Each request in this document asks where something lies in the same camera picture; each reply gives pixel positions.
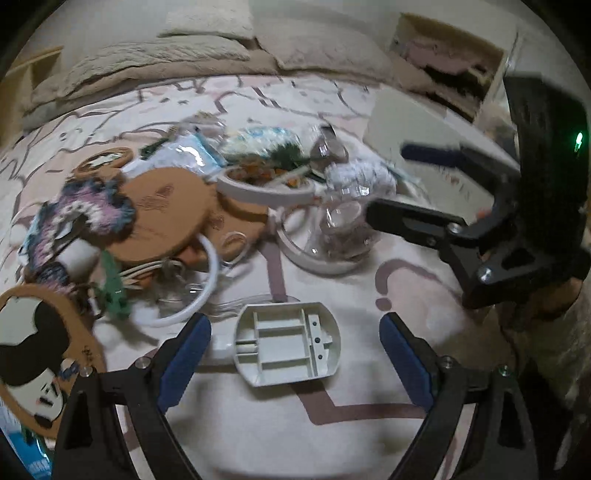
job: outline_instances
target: plastic wrapper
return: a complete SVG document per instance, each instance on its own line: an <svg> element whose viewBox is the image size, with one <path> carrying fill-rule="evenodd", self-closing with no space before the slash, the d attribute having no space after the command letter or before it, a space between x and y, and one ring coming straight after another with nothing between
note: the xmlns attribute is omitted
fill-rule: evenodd
<svg viewBox="0 0 591 480"><path fill-rule="evenodd" d="M173 141L164 143L150 158L126 173L134 178L153 168L186 168L205 181L214 180L226 160L200 135L180 129Z"/></svg>
<svg viewBox="0 0 591 480"><path fill-rule="evenodd" d="M180 126L191 132L198 132L202 140L206 139L215 149L218 149L225 140L226 124L209 112L198 112L181 121Z"/></svg>
<svg viewBox="0 0 591 480"><path fill-rule="evenodd" d="M329 190L342 195L373 195L392 198L396 195L396 176L380 161L356 158L348 163L332 163L324 171Z"/></svg>
<svg viewBox="0 0 591 480"><path fill-rule="evenodd" d="M257 156L270 158L277 147L295 144L301 149L299 137L290 130L280 127L244 128L227 137L219 152L231 163Z"/></svg>
<svg viewBox="0 0 591 480"><path fill-rule="evenodd" d="M324 169L331 163L347 163L349 161L349 152L337 137L332 125L314 126L307 131L304 137L306 141L302 140L302 143L305 143L303 148L308 150L306 154L310 156L312 170L317 174L323 174Z"/></svg>

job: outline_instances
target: white plastic piece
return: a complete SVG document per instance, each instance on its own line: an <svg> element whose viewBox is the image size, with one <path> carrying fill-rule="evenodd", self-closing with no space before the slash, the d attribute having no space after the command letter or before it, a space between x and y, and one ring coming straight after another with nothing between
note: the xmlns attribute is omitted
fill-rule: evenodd
<svg viewBox="0 0 591 480"><path fill-rule="evenodd" d="M234 360L253 387L334 375L340 332L321 303L247 305L236 324Z"/></svg>
<svg viewBox="0 0 591 480"><path fill-rule="evenodd" d="M300 249L287 235L284 226L285 210L280 208L275 214L277 244L281 252L298 267L318 275L343 275L359 266L363 258L357 261L323 260Z"/></svg>
<svg viewBox="0 0 591 480"><path fill-rule="evenodd" d="M141 158L135 158L132 161L123 165L120 168L120 171L123 173L125 178L131 179L136 176L136 175L133 175L131 172L133 170L135 170L136 168L138 168L139 166L144 165L146 162L147 162L147 160L142 160Z"/></svg>
<svg viewBox="0 0 591 480"><path fill-rule="evenodd" d="M234 364L234 338L230 335L212 335L199 365L218 367Z"/></svg>
<svg viewBox="0 0 591 480"><path fill-rule="evenodd" d="M205 288L189 305L183 308L180 312L172 314L168 317L152 319L143 315L132 315L130 317L132 323L141 327L168 327L183 323L189 320L194 313L197 313L205 302L212 295L217 286L217 276L220 271L220 258L216 252L213 244L202 234L197 235L198 240L203 245L207 253L207 261L209 263L209 275L207 276L207 283Z"/></svg>
<svg viewBox="0 0 591 480"><path fill-rule="evenodd" d="M305 205L314 199L315 187L308 179L303 179L297 189L291 189L285 185L277 188L256 187L243 181L232 180L228 172L240 167L225 168L217 177L217 190L239 202L267 205L276 209L281 206Z"/></svg>
<svg viewBox="0 0 591 480"><path fill-rule="evenodd" d="M66 268L70 280L82 282L88 279L95 269L99 256L100 248L94 247L82 238L76 238L56 260Z"/></svg>

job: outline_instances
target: screw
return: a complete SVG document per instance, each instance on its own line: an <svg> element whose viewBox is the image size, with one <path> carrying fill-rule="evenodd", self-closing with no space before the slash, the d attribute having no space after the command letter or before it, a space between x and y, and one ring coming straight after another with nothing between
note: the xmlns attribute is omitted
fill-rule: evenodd
<svg viewBox="0 0 591 480"><path fill-rule="evenodd" d="M88 378L89 376L92 375L93 371L95 371L95 369L92 367L82 367L82 368L80 368L80 376L82 376L84 378Z"/></svg>
<svg viewBox="0 0 591 480"><path fill-rule="evenodd" d="M459 234L463 228L459 223L450 223L447 226L447 229L451 232L451 233L455 233L456 235Z"/></svg>
<svg viewBox="0 0 591 480"><path fill-rule="evenodd" d="M482 283L488 283L492 280L492 270L488 267L480 267L478 269L478 278Z"/></svg>
<svg viewBox="0 0 591 480"><path fill-rule="evenodd" d="M150 360L147 356L142 356L135 361L134 365L136 366L136 368L141 368L142 370L144 370L148 368L151 361L152 360Z"/></svg>
<svg viewBox="0 0 591 480"><path fill-rule="evenodd" d="M503 377L508 377L509 375L511 375L511 370L509 370L509 367L507 365L501 365L499 367L499 373L503 376Z"/></svg>
<svg viewBox="0 0 591 480"><path fill-rule="evenodd" d="M447 355L442 356L441 366L445 369L450 369L451 367L453 367L453 358Z"/></svg>

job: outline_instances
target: pillow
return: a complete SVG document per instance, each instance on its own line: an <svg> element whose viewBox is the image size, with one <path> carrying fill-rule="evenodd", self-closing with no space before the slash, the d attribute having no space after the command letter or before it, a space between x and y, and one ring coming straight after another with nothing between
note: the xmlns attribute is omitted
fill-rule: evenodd
<svg viewBox="0 0 591 480"><path fill-rule="evenodd" d="M284 70L325 69L382 82L392 63L367 35L351 28L289 18L260 19L256 38Z"/></svg>
<svg viewBox="0 0 591 480"><path fill-rule="evenodd" d="M56 73L37 85L31 92L31 96L23 101L24 111L28 112L33 110L37 105L43 105L44 103L55 100L59 95L61 86L64 85L66 74L67 72Z"/></svg>
<svg viewBox="0 0 591 480"><path fill-rule="evenodd" d="M100 49L76 63L57 91L63 98L85 82L129 67L169 61L250 60L248 50L235 40L197 35L157 38L148 42L120 43Z"/></svg>
<svg viewBox="0 0 591 480"><path fill-rule="evenodd" d="M252 40L252 15L248 0L200 0L198 5L169 12L166 29L159 37L171 35L219 35Z"/></svg>
<svg viewBox="0 0 591 480"><path fill-rule="evenodd" d="M91 103L100 102L121 93L129 92L140 86L163 85L182 78L204 77L214 75L277 75L277 62L273 55L263 50L251 52L250 60L204 60L204 61L171 61L144 67L130 67L119 72L89 82L69 94L58 99L54 90L40 92L39 98L46 101L29 105L28 113L22 121L27 131L34 130L64 113L71 112Z"/></svg>

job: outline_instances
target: clutter pile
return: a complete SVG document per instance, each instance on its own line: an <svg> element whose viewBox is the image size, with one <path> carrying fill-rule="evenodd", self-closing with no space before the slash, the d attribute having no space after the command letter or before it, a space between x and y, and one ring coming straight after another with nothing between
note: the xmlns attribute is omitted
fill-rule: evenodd
<svg viewBox="0 0 591 480"><path fill-rule="evenodd" d="M0 297L2 401L28 435L55 439L77 376L106 371L94 323L158 328L197 312L237 317L203 362L234 364L253 387L333 375L340 332L321 303L210 297L263 236L309 272L358 268L379 240L366 205L399 198L402 185L416 193L408 201L426 201L411 177L357 157L331 125L230 132L204 112L138 158L127 147L87 158L13 245L22 268ZM289 224L302 216L308 239L298 246Z"/></svg>

